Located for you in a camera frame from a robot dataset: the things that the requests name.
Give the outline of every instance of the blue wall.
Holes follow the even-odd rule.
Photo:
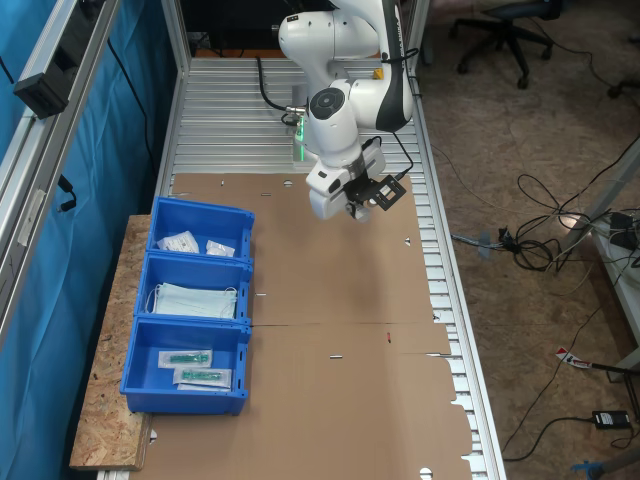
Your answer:
[[[13,23],[24,15],[11,19],[0,15],[0,37],[9,33],[27,38],[28,48],[22,43],[20,48],[30,52],[53,0],[1,3],[2,10],[20,10],[21,15],[27,7],[33,12],[34,5],[40,10],[34,15],[38,21],[29,23],[30,33],[20,35],[16,31],[21,26]],[[15,28],[7,31],[7,25]],[[149,117],[150,142],[158,161],[176,77],[160,2],[122,0],[110,38]],[[13,41],[0,41],[8,67],[17,68],[28,57],[24,52],[18,55],[22,50],[5,57]],[[7,103],[5,90],[3,86],[0,110],[9,104],[11,115],[2,113],[0,152],[13,134],[14,117],[24,108],[13,99]],[[64,169],[78,205],[58,213],[56,206],[69,195],[57,189],[0,351],[0,480],[73,475],[67,466],[69,447],[84,397],[83,375],[93,358],[93,346],[89,347],[99,326],[96,319],[104,307],[128,217],[140,212],[153,193],[143,128],[143,116],[126,80],[105,49]]]

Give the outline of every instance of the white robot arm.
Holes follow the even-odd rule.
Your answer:
[[[387,176],[382,182],[374,180],[385,167],[380,140],[361,145],[358,128],[396,132],[411,119],[413,99],[395,0],[333,3],[339,11],[287,17],[280,27],[280,45],[304,70],[309,85],[306,128],[313,134],[313,153],[318,158],[307,177],[313,211],[320,218],[346,211],[365,221],[368,204],[387,210],[405,193],[398,180],[406,172]],[[381,80],[348,80],[332,63],[370,56],[374,50],[380,51]]]

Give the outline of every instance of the blue plastic bin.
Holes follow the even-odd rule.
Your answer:
[[[170,283],[184,288],[202,290],[225,290],[233,287],[238,291],[234,319],[216,319],[209,317],[184,317],[190,320],[215,320],[235,322],[249,325],[247,317],[249,306],[249,281],[253,274],[253,267],[247,263],[222,259],[201,259],[187,255],[167,255],[166,253],[147,252],[140,274],[138,296],[134,315],[148,314],[148,307],[152,310],[153,289],[156,285]],[[172,319],[175,315],[159,315],[149,313],[151,317]]]
[[[188,230],[198,242],[200,253],[183,253],[182,255],[228,258],[251,263],[253,260],[249,255],[249,242],[254,219],[253,213],[240,208],[156,197],[151,214],[147,251],[163,251],[158,248],[158,240]],[[207,240],[234,248],[234,256],[207,255]]]
[[[249,395],[245,385],[251,328],[187,319],[134,319],[120,393],[132,412],[238,415]],[[213,368],[233,370],[230,392],[178,390],[173,369],[158,368],[158,352],[213,350]]]

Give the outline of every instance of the cardboard sheet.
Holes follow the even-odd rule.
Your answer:
[[[411,183],[403,184],[405,197],[366,224],[319,220],[305,175],[177,175],[173,193],[255,212],[254,325],[432,324]],[[433,335],[434,351],[448,352],[444,328]]]
[[[285,181],[292,182],[285,186]],[[249,399],[156,415],[132,480],[469,480],[471,431],[433,322],[411,185],[368,224],[320,221],[304,175],[177,175],[178,198],[256,213]]]
[[[158,439],[131,480],[418,480],[423,467],[470,480],[467,416],[450,403],[447,361],[416,349],[418,329],[255,327],[242,413],[154,416]]]

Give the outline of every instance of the face mask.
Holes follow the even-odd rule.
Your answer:
[[[232,287],[224,291],[196,290],[163,283],[149,292],[145,305],[147,312],[152,294],[154,303],[151,313],[232,319],[238,292]]]

